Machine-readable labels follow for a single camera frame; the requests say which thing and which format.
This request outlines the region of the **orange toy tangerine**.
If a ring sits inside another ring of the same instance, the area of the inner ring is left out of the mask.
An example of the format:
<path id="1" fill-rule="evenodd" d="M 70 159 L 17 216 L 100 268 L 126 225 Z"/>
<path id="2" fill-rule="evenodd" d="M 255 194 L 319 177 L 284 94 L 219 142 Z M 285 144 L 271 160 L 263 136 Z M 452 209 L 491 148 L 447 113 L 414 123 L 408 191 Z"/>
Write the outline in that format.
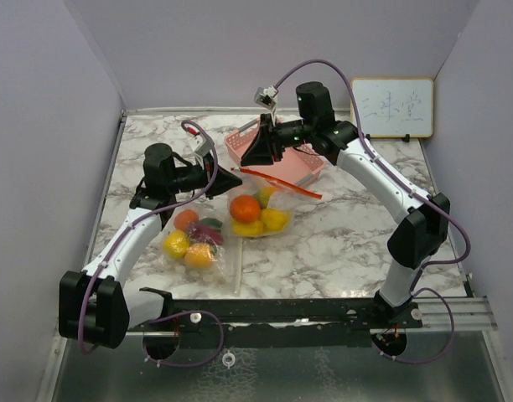
<path id="1" fill-rule="evenodd" d="M 234 220 L 243 224 L 250 224 L 260 217 L 261 206 L 256 198 L 242 194 L 231 200 L 229 211 Z"/>

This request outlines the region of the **green yellow toy mango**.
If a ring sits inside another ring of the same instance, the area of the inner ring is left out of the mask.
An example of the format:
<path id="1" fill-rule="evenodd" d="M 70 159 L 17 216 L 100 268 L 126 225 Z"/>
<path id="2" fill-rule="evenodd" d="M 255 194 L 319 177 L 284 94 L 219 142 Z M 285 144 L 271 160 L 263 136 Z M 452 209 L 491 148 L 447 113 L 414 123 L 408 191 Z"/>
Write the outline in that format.
<path id="1" fill-rule="evenodd" d="M 266 209 L 270 197 L 277 191 L 274 187 L 260 188 L 254 194 L 253 197 L 259 203 L 261 209 Z"/>

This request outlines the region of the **green toy lime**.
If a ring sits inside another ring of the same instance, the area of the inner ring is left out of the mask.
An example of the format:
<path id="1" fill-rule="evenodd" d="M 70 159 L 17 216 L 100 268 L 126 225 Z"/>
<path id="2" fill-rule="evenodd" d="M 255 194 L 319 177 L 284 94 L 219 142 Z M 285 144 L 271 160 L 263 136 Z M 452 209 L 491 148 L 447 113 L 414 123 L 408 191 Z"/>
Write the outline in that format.
<path id="1" fill-rule="evenodd" d="M 199 224 L 203 226 L 207 226 L 213 229 L 220 230 L 223 226 L 223 223 L 215 218 L 203 218 L 199 221 Z"/>

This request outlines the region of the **yellow orange toy pepper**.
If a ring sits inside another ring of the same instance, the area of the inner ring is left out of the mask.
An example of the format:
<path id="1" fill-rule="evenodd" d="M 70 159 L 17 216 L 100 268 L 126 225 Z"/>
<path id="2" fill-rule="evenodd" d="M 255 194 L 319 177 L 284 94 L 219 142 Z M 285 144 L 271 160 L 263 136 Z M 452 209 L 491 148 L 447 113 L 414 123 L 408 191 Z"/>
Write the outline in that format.
<path id="1" fill-rule="evenodd" d="M 249 224 L 232 220 L 231 229 L 235 235 L 241 237 L 257 237 L 264 233 L 265 226 L 261 220 L 256 220 Z"/>

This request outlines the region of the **purple toy sweet potato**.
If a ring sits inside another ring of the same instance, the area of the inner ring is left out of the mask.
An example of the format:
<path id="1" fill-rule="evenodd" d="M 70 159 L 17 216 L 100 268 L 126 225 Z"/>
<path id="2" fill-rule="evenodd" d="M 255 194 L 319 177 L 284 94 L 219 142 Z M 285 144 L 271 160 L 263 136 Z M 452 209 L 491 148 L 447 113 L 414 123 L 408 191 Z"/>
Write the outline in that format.
<path id="1" fill-rule="evenodd" d="M 196 225 L 188 232 L 192 240 L 209 243 L 211 245 L 223 245 L 224 237 L 217 229 L 206 225 Z"/>

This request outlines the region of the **yellow toy fruit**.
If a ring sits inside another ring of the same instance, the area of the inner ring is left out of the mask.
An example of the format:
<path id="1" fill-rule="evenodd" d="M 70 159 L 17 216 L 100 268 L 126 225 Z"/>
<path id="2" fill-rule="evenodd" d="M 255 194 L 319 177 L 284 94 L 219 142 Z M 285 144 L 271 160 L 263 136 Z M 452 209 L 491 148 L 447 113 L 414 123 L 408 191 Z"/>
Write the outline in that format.
<path id="1" fill-rule="evenodd" d="M 260 214 L 260 220 L 264 223 L 267 230 L 280 232 L 288 225 L 290 213 L 280 209 L 263 209 Z"/>

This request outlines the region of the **yellow toy lemon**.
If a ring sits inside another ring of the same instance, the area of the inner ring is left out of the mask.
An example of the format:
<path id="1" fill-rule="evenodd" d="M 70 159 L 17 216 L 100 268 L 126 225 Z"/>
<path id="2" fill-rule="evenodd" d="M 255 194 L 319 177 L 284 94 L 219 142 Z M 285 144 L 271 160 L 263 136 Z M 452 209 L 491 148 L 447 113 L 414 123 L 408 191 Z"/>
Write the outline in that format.
<path id="1" fill-rule="evenodd" d="M 180 229 L 170 232 L 163 241 L 164 253 L 174 259 L 183 258 L 190 246 L 188 235 Z"/>

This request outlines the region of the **clear zip top bag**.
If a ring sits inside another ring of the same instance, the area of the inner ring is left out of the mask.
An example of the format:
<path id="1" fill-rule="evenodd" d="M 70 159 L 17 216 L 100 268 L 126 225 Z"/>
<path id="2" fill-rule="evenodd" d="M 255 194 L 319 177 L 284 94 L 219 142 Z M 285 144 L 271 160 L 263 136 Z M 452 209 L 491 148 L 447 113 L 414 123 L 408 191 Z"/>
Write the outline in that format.
<path id="1" fill-rule="evenodd" d="M 177 208 L 163 230 L 161 251 L 176 271 L 230 296 L 241 292 L 241 242 L 227 218 L 199 205 Z"/>

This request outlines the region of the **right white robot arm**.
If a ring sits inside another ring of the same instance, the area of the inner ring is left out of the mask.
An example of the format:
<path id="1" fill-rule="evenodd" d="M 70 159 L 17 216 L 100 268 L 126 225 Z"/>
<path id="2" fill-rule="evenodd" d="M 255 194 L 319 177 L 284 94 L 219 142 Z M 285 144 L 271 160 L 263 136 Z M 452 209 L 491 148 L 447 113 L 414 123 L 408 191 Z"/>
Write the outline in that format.
<path id="1" fill-rule="evenodd" d="M 450 202 L 441 193 L 430 196 L 409 183 L 360 137 L 356 126 L 337 120 L 329 90 L 322 83 L 303 83 L 297 87 L 296 96 L 299 119 L 277 122 L 272 114 L 262 114 L 241 165 L 270 166 L 280 162 L 288 148 L 308 143 L 383 204 L 396 229 L 387 241 L 391 265 L 375 295 L 373 317 L 380 326 L 393 327 L 402 320 L 403 307 L 412 299 L 422 264 L 437 253 L 447 238 Z"/>

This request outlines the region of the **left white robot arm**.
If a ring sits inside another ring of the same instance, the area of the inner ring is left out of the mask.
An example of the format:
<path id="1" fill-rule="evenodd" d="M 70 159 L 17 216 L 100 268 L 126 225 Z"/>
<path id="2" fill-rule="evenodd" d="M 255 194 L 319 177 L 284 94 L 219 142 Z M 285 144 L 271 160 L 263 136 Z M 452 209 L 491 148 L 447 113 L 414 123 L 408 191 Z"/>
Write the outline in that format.
<path id="1" fill-rule="evenodd" d="M 163 295 L 142 290 L 125 297 L 123 287 L 142 253 L 181 207 L 178 194 L 213 198 L 241 185 L 217 162 L 212 140 L 194 140 L 192 151 L 195 161 L 187 162 L 165 143 L 146 148 L 143 177 L 121 227 L 96 258 L 60 280 L 60 336 L 81 347 L 117 348 L 137 325 L 147 322 L 158 331 L 171 325 L 174 311 Z"/>

